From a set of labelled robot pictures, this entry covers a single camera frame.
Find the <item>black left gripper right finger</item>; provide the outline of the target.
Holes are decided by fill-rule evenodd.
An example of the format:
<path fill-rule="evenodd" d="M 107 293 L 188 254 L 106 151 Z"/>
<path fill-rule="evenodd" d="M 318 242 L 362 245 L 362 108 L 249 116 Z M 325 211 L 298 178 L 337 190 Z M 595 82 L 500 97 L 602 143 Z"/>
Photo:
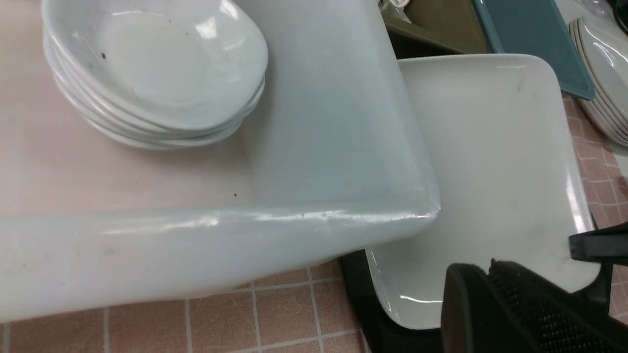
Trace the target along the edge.
<path fill-rule="evenodd" d="M 628 265 L 628 224 L 568 237 L 572 259 L 589 263 Z"/>

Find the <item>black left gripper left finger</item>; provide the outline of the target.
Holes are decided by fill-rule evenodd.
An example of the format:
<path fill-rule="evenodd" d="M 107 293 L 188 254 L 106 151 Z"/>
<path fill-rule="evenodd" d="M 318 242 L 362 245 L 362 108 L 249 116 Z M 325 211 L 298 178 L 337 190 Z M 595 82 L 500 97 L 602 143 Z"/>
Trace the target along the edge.
<path fill-rule="evenodd" d="M 446 353 L 625 353 L 627 326 L 534 271 L 497 261 L 446 270 Z"/>

